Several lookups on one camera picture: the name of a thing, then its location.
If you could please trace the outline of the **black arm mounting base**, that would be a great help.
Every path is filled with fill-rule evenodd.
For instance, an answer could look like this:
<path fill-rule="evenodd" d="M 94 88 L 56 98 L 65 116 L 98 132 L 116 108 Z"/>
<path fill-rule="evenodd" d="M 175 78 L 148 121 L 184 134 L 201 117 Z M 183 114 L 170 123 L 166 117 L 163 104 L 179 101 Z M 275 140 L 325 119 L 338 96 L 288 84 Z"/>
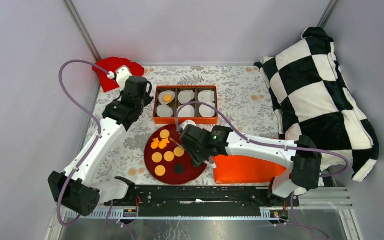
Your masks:
<path fill-rule="evenodd" d="M 261 217 L 266 208 L 298 207 L 297 197 L 269 196 L 267 187 L 137 185 L 115 207 L 132 207 L 139 217 Z"/>

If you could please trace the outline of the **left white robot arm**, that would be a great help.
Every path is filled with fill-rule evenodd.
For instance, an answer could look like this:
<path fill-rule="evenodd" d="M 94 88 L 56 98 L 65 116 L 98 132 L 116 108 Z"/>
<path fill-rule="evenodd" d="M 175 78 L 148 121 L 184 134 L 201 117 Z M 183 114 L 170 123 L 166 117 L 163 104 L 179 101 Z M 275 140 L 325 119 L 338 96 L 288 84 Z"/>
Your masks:
<path fill-rule="evenodd" d="M 61 173 L 48 177 L 57 208 L 66 207 L 81 216 L 90 215 L 98 205 L 118 200 L 128 206 L 135 200 L 134 183 L 123 177 L 94 182 L 102 161 L 115 143 L 127 133 L 152 101 L 152 84 L 141 76 L 130 76 L 120 96 L 109 103 L 98 129 L 77 157 Z"/>

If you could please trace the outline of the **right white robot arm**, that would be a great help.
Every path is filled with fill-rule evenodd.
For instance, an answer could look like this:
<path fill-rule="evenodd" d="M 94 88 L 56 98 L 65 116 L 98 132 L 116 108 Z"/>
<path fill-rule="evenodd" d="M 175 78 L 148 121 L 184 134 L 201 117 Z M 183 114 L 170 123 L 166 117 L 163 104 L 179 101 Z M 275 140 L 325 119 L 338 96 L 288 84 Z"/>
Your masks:
<path fill-rule="evenodd" d="M 216 168 L 213 158 L 240 156 L 280 165 L 285 171 L 272 178 L 267 201 L 281 205 L 290 194 L 302 188 L 319 187 L 322 155 L 309 137 L 299 140 L 275 140 L 235 132 L 231 127 L 216 125 L 212 131 L 200 128 L 191 120 L 183 122 L 177 130 L 183 149 L 199 167 L 207 164 Z"/>

